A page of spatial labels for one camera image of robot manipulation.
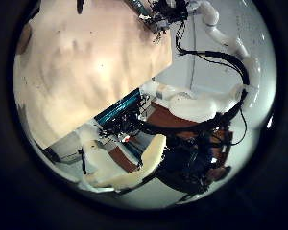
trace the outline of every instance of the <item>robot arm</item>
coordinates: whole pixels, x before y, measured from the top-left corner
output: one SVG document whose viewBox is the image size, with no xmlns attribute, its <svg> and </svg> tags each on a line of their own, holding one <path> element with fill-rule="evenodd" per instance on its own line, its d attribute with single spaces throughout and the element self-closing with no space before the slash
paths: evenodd
<svg viewBox="0 0 288 230">
<path fill-rule="evenodd" d="M 251 57 L 243 42 L 238 37 L 230 37 L 223 34 L 218 28 L 219 13 L 207 1 L 190 0 L 159 0 L 155 1 L 156 15 L 174 15 L 169 13 L 169 9 L 174 9 L 181 2 L 185 3 L 185 11 L 187 15 L 201 14 L 203 17 L 203 26 L 205 32 L 215 42 L 225 46 L 228 52 L 237 57 L 245 66 L 250 79 L 249 85 L 235 85 L 228 93 L 225 94 L 204 94 L 198 98 L 188 89 L 176 88 L 170 85 L 163 85 L 158 82 L 148 82 L 140 87 L 142 93 L 155 96 L 159 99 L 167 101 L 169 110 L 176 116 L 194 122 L 203 122 L 211 119 L 217 112 L 225 113 L 234 107 L 240 100 L 242 90 L 248 92 L 248 96 L 242 105 L 243 110 L 252 107 L 259 93 L 260 82 L 260 64 L 258 60 Z M 162 11 L 160 8 L 165 4 L 168 7 L 167 11 Z M 183 16 L 174 20 L 173 18 L 166 19 L 164 26 L 164 18 L 156 22 L 156 27 L 159 31 L 169 28 L 171 22 L 185 20 Z"/>
</svg>

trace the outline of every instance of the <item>black bundle of wires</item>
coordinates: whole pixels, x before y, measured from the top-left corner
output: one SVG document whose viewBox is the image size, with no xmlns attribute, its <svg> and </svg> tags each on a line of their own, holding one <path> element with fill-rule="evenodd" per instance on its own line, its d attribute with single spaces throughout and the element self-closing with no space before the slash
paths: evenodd
<svg viewBox="0 0 288 230">
<path fill-rule="evenodd" d="M 208 62 L 227 66 L 227 67 L 235 70 L 241 76 L 243 84 L 245 84 L 245 85 L 250 84 L 248 71 L 245 68 L 244 64 L 237 57 L 226 54 L 226 53 L 222 53 L 222 52 L 196 51 L 196 50 L 189 51 L 189 50 L 185 50 L 185 49 L 181 48 L 180 43 L 181 43 L 181 40 L 182 40 L 182 37 L 184 34 L 184 30 L 185 30 L 185 24 L 183 21 L 181 21 L 180 27 L 179 27 L 177 34 L 176 34 L 176 48 L 179 51 L 180 56 L 194 55 L 194 56 L 202 58 Z M 207 58 L 221 59 L 221 60 L 228 62 L 229 64 L 226 64 L 226 63 L 223 63 L 220 61 L 209 60 Z M 178 133 L 185 132 L 185 131 L 193 132 L 195 134 L 201 134 L 201 133 L 204 133 L 206 131 L 210 131 L 214 128 L 217 128 L 217 127 L 228 126 L 230 120 L 232 120 L 236 116 L 236 114 L 240 111 L 241 116 L 242 116 L 243 121 L 244 121 L 244 125 L 245 125 L 245 132 L 244 132 L 242 139 L 238 143 L 232 144 L 232 145 L 237 145 L 244 139 L 246 132 L 247 132 L 247 123 L 246 123 L 245 117 L 244 117 L 242 110 L 241 110 L 241 106 L 242 106 L 243 101 L 245 100 L 247 94 L 248 94 L 247 91 L 244 89 L 242 91 L 240 101 L 232 109 L 230 109 L 228 112 L 224 113 L 223 115 L 218 114 L 213 119 L 210 119 L 210 120 L 207 120 L 205 122 L 196 124 L 194 126 L 164 127 L 164 126 L 155 126 L 155 125 L 149 124 L 149 123 L 144 122 L 144 121 L 139 121 L 139 120 L 134 120 L 133 123 L 139 130 L 141 130 L 147 134 L 151 134 L 151 135 L 163 134 L 166 136 L 172 136 L 172 135 L 176 135 Z"/>
</svg>

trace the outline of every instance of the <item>wire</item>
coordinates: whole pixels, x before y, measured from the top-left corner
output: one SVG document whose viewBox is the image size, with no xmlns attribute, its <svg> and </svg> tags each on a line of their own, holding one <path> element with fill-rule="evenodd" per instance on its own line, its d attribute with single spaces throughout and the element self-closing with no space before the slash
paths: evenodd
<svg viewBox="0 0 288 230">
<path fill-rule="evenodd" d="M 240 110 L 240 114 L 241 114 L 245 129 L 244 129 L 244 133 L 243 133 L 243 136 L 240 139 L 240 141 L 238 141 L 237 143 L 234 143 L 234 144 L 230 144 L 231 146 L 236 146 L 236 145 L 240 144 L 243 141 L 243 139 L 246 137 L 246 134 L 248 131 L 248 124 L 247 124 L 246 118 L 243 115 L 242 109 L 240 108 L 239 110 Z"/>
<path fill-rule="evenodd" d="M 186 54 L 194 54 L 196 55 L 197 57 L 205 60 L 205 61 L 208 61 L 210 63 L 215 63 L 215 64 L 220 64 L 220 65 L 224 65 L 226 67 L 229 67 L 233 70 L 235 70 L 240 76 L 242 76 L 242 73 L 241 71 L 237 68 L 237 66 L 235 65 L 229 65 L 229 64 L 226 64 L 226 63 L 223 63 L 221 61 L 213 61 L 213 60 L 209 60 L 205 57 L 203 57 L 199 52 L 197 51 L 193 51 L 193 52 L 188 52 L 184 49 L 181 48 L 180 46 L 180 43 L 181 43 L 181 40 L 182 40 L 182 37 L 184 35 L 184 31 L 185 31 L 185 23 L 182 21 L 181 24 L 180 24 L 180 27 L 178 28 L 177 30 L 177 33 L 176 33 L 176 48 L 178 49 L 178 51 L 180 52 L 180 55 L 183 56 L 183 55 L 186 55 Z"/>
</svg>

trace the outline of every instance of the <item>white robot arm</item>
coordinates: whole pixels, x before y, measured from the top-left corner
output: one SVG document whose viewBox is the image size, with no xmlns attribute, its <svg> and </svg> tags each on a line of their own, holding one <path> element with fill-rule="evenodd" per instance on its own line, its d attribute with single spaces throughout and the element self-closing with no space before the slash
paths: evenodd
<svg viewBox="0 0 288 230">
<path fill-rule="evenodd" d="M 175 7 L 173 1 L 167 1 L 170 7 Z M 144 94 L 155 96 L 167 101 L 172 114 L 182 119 L 204 122 L 213 118 L 217 112 L 225 113 L 233 108 L 241 97 L 242 90 L 248 92 L 242 109 L 251 108 L 259 93 L 260 64 L 258 60 L 248 53 L 243 42 L 238 37 L 230 37 L 223 34 L 218 28 L 219 13 L 207 1 L 189 1 L 188 14 L 201 14 L 205 32 L 217 43 L 225 46 L 231 55 L 236 56 L 249 74 L 250 85 L 235 85 L 228 93 L 205 93 L 195 97 L 188 89 L 181 89 L 158 82 L 148 82 L 140 87 Z"/>
</svg>

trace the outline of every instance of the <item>beige panel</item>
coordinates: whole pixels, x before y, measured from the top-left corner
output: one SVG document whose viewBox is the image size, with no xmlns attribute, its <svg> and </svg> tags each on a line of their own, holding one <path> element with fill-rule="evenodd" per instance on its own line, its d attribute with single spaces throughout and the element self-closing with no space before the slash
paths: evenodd
<svg viewBox="0 0 288 230">
<path fill-rule="evenodd" d="M 14 93 L 42 148 L 88 121 L 172 63 L 169 34 L 154 44 L 123 0 L 43 0 L 14 65 Z"/>
</svg>

